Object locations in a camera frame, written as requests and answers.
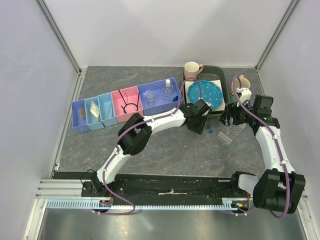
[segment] plastic container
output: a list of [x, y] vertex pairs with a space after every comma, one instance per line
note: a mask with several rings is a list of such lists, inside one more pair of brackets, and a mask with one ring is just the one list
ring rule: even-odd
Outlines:
[[72, 128], [79, 134], [90, 131], [86, 120], [85, 100], [77, 100], [71, 102], [72, 110]]
[[98, 96], [101, 121], [105, 127], [118, 124], [111, 93]]
[[[225, 73], [220, 67], [204, 65], [202, 72], [198, 74], [196, 79], [214, 81], [216, 85], [221, 87], [224, 104], [229, 104], [231, 102], [230, 95], [229, 95], [229, 85], [228, 85], [228, 82], [226, 81]], [[187, 101], [186, 85], [183, 86], [183, 88], [184, 88], [183, 96], [185, 101]], [[218, 110], [213, 110], [211, 115], [214, 117], [219, 117], [223, 112], [224, 112], [224, 107], [222, 106], [218, 108]]]
[[[173, 87], [173, 92], [170, 97], [164, 96], [162, 87], [165, 85], [166, 80], [171, 81]], [[154, 81], [150, 83], [145, 83], [138, 85], [138, 90], [140, 92], [140, 98], [143, 106], [143, 112], [145, 116], [155, 115], [158, 113], [163, 113], [175, 108], [178, 105], [178, 101], [174, 101], [175, 96], [179, 96], [180, 89], [178, 87], [177, 81], [174, 77], [167, 78], [159, 81]], [[154, 106], [148, 106], [147, 104], [147, 94], [152, 93], [155, 99]]]
[[153, 93], [148, 92], [146, 94], [146, 104], [149, 108], [154, 107], [156, 105], [156, 99]]
[[90, 128], [91, 131], [103, 129], [105, 126], [101, 122], [101, 113], [99, 113], [99, 121], [97, 121], [95, 116], [90, 111], [91, 104], [92, 104], [91, 101], [93, 101], [99, 107], [99, 101], [97, 96], [86, 98], [84, 100], [85, 119], [88, 124], [88, 127]]
[[118, 123], [127, 121], [135, 113], [144, 115], [140, 94], [136, 86], [112, 91], [111, 96]]
[[165, 83], [162, 85], [162, 94], [166, 97], [171, 97], [175, 93], [175, 88], [171, 84], [170, 79], [166, 79]]

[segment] pink plastic bin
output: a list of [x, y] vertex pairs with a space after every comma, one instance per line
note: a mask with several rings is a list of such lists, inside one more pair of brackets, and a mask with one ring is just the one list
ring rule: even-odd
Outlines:
[[120, 92], [118, 90], [111, 92], [115, 118], [118, 121], [118, 123], [128, 121], [128, 119], [132, 116], [132, 114], [135, 114], [135, 113], [139, 113], [141, 116], [143, 116], [144, 111], [141, 105], [140, 97], [138, 100], [138, 96], [139, 96], [138, 88], [136, 86], [128, 87], [128, 88], [120, 89]]

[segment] pink mug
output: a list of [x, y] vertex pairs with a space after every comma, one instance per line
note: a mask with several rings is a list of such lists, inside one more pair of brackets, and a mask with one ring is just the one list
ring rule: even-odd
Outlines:
[[184, 78], [196, 78], [203, 69], [204, 66], [202, 64], [189, 61], [184, 65]]

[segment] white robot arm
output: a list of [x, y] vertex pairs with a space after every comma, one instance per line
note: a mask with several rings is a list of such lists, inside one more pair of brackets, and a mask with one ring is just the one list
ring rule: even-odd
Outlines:
[[[151, 131], [152, 131], [151, 135], [165, 129], [180, 127], [182, 124], [184, 124], [186, 118], [184, 117], [184, 114], [182, 113], [182, 111], [178, 109], [178, 111], [175, 114], [171, 115], [174, 112], [174, 110], [175, 108], [170, 111], [163, 112], [154, 116], [143, 117], [143, 120], [147, 121], [147, 120], [155, 119], [160, 116], [169, 115], [164, 118], [160, 118], [160, 119], [146, 123], [147, 126], [151, 127]], [[107, 163], [109, 163], [109, 161], [113, 156], [115, 157], [112, 159], [112, 161], [106, 168]], [[115, 176], [120, 170], [120, 168], [126, 163], [126, 161], [130, 157], [131, 157], [130, 154], [124, 154], [124, 150], [118, 144], [117, 147], [114, 148], [112, 154], [110, 155], [108, 160], [105, 162], [105, 164], [97, 171], [97, 175], [100, 181], [101, 182], [103, 181], [103, 172], [105, 170], [105, 174], [104, 174], [105, 183], [106, 184], [111, 183], [115, 179]]]
[[[251, 92], [242, 90], [242, 93], [241, 101], [247, 101]], [[246, 114], [237, 103], [227, 104], [219, 120], [226, 126], [230, 124], [249, 124], [262, 150], [265, 165], [265, 172], [262, 177], [259, 179], [250, 173], [237, 171], [231, 177], [236, 179], [235, 187], [253, 195], [253, 203], [256, 208], [281, 212], [286, 204], [286, 190], [283, 187], [285, 185], [283, 184], [285, 183], [284, 168], [274, 141], [274, 137], [277, 137], [283, 161], [285, 161], [290, 177], [291, 195], [288, 210], [290, 214], [295, 212], [306, 182], [303, 175], [295, 173], [295, 169], [287, 158], [281, 141], [279, 122], [276, 118], [271, 117], [272, 102], [272, 97], [256, 95], [253, 106], [247, 104], [246, 107], [256, 116], [264, 119], [274, 132], [274, 136], [265, 126]], [[145, 148], [150, 136], [159, 131], [186, 125], [189, 130], [202, 134], [210, 111], [210, 106], [200, 99], [195, 104], [183, 104], [178, 110], [174, 108], [171, 111], [153, 116], [134, 114], [119, 131], [118, 135], [122, 134], [122, 137], [111, 156], [97, 171], [98, 180], [106, 184], [111, 183], [129, 157], [140, 153]], [[139, 127], [136, 127], [138, 132], [133, 128], [137, 123], [140, 123]]]

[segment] floor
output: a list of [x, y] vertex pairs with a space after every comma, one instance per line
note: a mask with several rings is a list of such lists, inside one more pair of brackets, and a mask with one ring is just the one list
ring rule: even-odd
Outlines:
[[[234, 75], [243, 74], [251, 83], [251, 100], [262, 90], [254, 68], [224, 68], [231, 83]], [[87, 69], [79, 99], [94, 97], [122, 88], [136, 86], [169, 77], [178, 85], [183, 80], [182, 67], [90, 66]], [[249, 126], [228, 145], [218, 133], [224, 127], [217, 118], [207, 123], [202, 135], [185, 126], [153, 135], [144, 151], [131, 157], [121, 173], [230, 177], [235, 171], [261, 176], [265, 170], [260, 145]], [[96, 131], [78, 134], [70, 125], [64, 140], [59, 171], [99, 169], [113, 150], [113, 144], [123, 123]]]
[[38, 240], [307, 240], [298, 211], [275, 219], [255, 209], [235, 217], [223, 211], [143, 210], [101, 216], [84, 209], [46, 209]]

